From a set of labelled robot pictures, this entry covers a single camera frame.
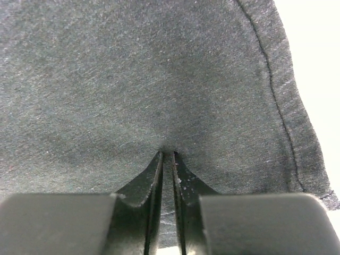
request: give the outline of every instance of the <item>textured fabric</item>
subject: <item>textured fabric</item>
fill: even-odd
[[[271,0],[1,5],[1,196],[115,191],[162,149],[219,192],[339,208]],[[176,244],[170,171],[161,247]]]

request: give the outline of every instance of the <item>dark gray fabric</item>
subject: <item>dark gray fabric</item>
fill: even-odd
[[[219,192],[308,192],[339,207],[271,0],[1,12],[1,196],[114,191],[162,149]],[[165,169],[161,247],[175,245]]]

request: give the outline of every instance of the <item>gray cloth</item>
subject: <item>gray cloth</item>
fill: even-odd
[[[339,208],[271,0],[1,5],[2,197],[115,191],[162,149],[219,192]],[[166,160],[160,247],[176,244]]]

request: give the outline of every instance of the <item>black plastic part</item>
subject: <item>black plastic part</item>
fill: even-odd
[[[173,185],[180,252],[182,255],[206,255],[199,196],[218,193],[189,171],[176,152],[173,155]]]
[[[163,156],[116,193],[117,200],[104,254],[156,254],[162,199]]]
[[[326,211],[311,195],[208,196],[200,204],[211,255],[340,254]]]
[[[0,254],[101,254],[115,202],[115,195],[8,197],[0,204]]]

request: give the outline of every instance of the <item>white background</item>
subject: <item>white background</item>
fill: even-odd
[[[319,138],[331,186],[340,195],[340,0],[274,2],[290,42],[300,96]],[[328,216],[340,236],[340,211]],[[172,247],[157,254],[179,251]]]

